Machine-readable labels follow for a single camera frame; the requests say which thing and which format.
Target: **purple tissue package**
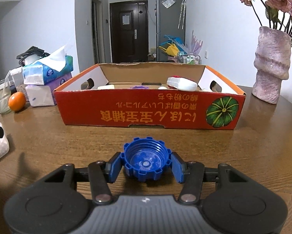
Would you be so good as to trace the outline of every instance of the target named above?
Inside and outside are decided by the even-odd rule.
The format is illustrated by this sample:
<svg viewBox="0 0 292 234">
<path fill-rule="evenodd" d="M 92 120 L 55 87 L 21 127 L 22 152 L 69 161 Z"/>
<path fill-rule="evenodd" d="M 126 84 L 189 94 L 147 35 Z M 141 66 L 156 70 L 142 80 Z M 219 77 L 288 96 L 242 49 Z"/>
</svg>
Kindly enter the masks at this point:
<svg viewBox="0 0 292 234">
<path fill-rule="evenodd" d="M 46 85 L 27 85 L 26 91 L 32 107 L 56 105 L 54 90 L 72 78 L 71 73 L 51 81 Z"/>
</svg>

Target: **green pumpkin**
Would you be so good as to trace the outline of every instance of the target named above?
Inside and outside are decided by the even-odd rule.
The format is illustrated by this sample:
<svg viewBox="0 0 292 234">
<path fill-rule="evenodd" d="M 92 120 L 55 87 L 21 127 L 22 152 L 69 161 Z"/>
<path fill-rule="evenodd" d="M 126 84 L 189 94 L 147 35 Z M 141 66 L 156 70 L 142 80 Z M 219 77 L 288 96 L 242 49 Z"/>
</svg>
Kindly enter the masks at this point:
<svg viewBox="0 0 292 234">
<path fill-rule="evenodd" d="M 207 109 L 207 123 L 214 128 L 225 127 L 236 117 L 238 108 L 236 99 L 230 96 L 218 98 Z"/>
</svg>

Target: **wooden table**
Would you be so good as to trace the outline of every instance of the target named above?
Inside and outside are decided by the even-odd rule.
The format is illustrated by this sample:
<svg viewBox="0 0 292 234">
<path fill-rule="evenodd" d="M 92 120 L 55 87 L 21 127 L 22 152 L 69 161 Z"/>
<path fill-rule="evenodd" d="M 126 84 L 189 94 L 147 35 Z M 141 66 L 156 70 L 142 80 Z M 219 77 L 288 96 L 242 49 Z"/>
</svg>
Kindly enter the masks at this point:
<svg viewBox="0 0 292 234">
<path fill-rule="evenodd" d="M 65 126 L 57 107 L 0 116 L 10 142 L 10 152 L 0 160 L 0 234 L 8 233 L 3 205 L 22 187 L 65 163 L 78 168 L 108 160 L 126 142 L 145 136 L 165 141 L 185 161 L 214 168 L 226 162 L 276 192 L 289 208 L 282 234 L 292 234 L 292 104 L 281 97 L 277 105 L 270 105 L 252 96 L 250 88 L 243 90 L 247 98 L 234 131 Z M 172 175 L 138 183 L 121 172 L 109 187 L 113 194 L 177 196 L 182 186 Z M 202 196 L 214 190 L 214 184 L 206 184 Z M 78 191 L 90 198 L 88 184 L 78 184 Z"/>
</svg>

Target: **vase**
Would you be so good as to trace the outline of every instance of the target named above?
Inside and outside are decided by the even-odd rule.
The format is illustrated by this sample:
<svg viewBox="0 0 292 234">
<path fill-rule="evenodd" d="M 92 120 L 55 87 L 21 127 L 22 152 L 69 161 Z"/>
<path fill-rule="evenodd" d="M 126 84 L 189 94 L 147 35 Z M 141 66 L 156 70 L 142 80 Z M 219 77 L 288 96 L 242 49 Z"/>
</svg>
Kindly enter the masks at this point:
<svg viewBox="0 0 292 234">
<path fill-rule="evenodd" d="M 288 80 L 292 38 L 285 32 L 260 27 L 254 66 L 257 68 L 256 82 L 252 94 L 257 98 L 277 104 L 281 82 Z"/>
</svg>

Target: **orange cardboard box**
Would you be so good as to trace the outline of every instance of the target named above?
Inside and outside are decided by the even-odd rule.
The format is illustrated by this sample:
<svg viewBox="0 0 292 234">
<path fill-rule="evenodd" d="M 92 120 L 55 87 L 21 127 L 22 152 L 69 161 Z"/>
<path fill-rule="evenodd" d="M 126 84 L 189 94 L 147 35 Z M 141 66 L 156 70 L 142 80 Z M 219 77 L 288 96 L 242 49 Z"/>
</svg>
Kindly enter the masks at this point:
<svg viewBox="0 0 292 234">
<path fill-rule="evenodd" d="M 159 90 L 178 75 L 198 83 L 195 92 Z M 115 89 L 98 90 L 113 84 Z M 147 85 L 149 89 L 131 89 Z M 170 129 L 234 129 L 246 94 L 214 69 L 177 63 L 96 64 L 55 91 L 66 125 Z"/>
</svg>

